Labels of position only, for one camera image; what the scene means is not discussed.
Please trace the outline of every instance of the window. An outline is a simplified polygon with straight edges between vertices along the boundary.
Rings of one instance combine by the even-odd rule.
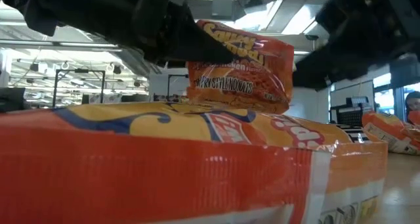
[[[384,86],[390,83],[391,83],[391,73],[387,73],[373,79],[373,87]]]
[[[376,111],[378,113],[394,114],[394,91],[387,89],[375,93],[375,103],[377,103]]]
[[[335,90],[335,84],[332,84],[328,92],[328,112],[331,111],[331,92]],[[331,113],[328,113],[328,121],[331,121]]]
[[[404,86],[403,87],[403,94],[404,94],[404,101],[403,101],[403,103],[404,103],[404,105],[403,105],[403,107],[404,107],[404,115],[407,114],[407,108],[406,108],[406,98],[407,98],[407,95],[409,93],[411,93],[411,92],[414,92],[414,91],[420,91],[420,83],[415,83],[415,84],[407,85],[407,86]]]

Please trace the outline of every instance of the fluorescent light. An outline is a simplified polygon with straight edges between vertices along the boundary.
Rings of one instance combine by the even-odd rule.
[[[26,40],[10,40],[10,39],[1,39],[0,44],[15,44],[15,45],[35,45],[35,46],[53,46],[54,43],[50,41],[26,41]]]
[[[0,21],[0,25],[6,26],[26,26],[24,21]]]
[[[16,10],[15,8],[6,5],[3,1],[0,1],[0,9],[1,10]]]
[[[61,46],[67,47],[118,47],[114,44],[107,44],[107,43],[71,43],[71,42],[60,42]]]
[[[26,102],[46,102],[49,103],[50,101],[45,99],[26,99]]]
[[[309,51],[295,51],[295,55],[307,55],[309,53]]]
[[[311,30],[313,30],[315,28],[315,26],[317,26],[318,23],[317,21],[313,21],[313,23],[311,23],[304,31],[304,34],[308,34]]]
[[[282,34],[300,34],[315,21],[315,16],[311,16],[310,9],[304,5],[290,20]]]

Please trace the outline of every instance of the orange plastic bag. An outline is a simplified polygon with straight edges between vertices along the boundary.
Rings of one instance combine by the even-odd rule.
[[[390,152],[420,155],[420,131],[392,114],[364,114],[364,129],[388,143]]]
[[[413,122],[416,127],[420,128],[420,111],[409,112],[408,119]]]
[[[271,37],[200,20],[209,35],[235,54],[230,64],[188,62],[188,98],[280,114],[292,94],[293,46]]]
[[[387,160],[360,128],[172,102],[9,114],[0,136],[2,224],[354,223]]]
[[[188,130],[198,120],[188,117],[201,117],[177,117],[168,105],[0,116],[0,179],[7,181],[0,223],[286,224],[319,216],[312,200],[324,195],[329,153],[170,139],[171,130],[196,136]],[[148,128],[162,136],[140,135]]]

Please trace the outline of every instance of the snack bag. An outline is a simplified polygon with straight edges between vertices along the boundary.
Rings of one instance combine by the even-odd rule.
[[[229,64],[188,62],[191,102],[277,114],[289,108],[293,46],[218,22],[200,20],[197,24],[236,57]]]
[[[0,223],[312,223],[331,154],[241,143],[234,113],[157,102],[0,116]]]
[[[413,122],[416,127],[420,128],[420,111],[409,112],[408,119]]]
[[[363,127],[388,143],[390,152],[420,155],[419,130],[392,114],[364,114]]]
[[[1,223],[366,220],[387,160],[360,128],[173,102],[9,114],[0,136]]]

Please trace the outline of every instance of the ceiling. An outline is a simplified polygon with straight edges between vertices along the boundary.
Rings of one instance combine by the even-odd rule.
[[[235,21],[223,20],[233,28],[269,35],[295,46],[297,51],[311,51],[327,39],[326,31],[314,22],[316,13],[327,0],[263,0],[265,10],[243,14]],[[213,0],[187,0],[194,18],[214,19]],[[305,34],[318,35],[321,41],[306,39]],[[56,29],[53,37],[30,30],[22,15],[0,3],[0,46],[8,51],[12,62],[9,85],[26,87],[29,101],[50,106],[55,70],[102,70],[105,72],[105,93],[147,94],[149,74],[163,70],[143,60],[133,50],[121,49],[95,35],[65,26]],[[30,70],[32,63],[38,71]],[[119,67],[120,74],[113,69]],[[57,104],[80,104],[83,93],[99,93],[102,74],[69,72],[59,75]]]

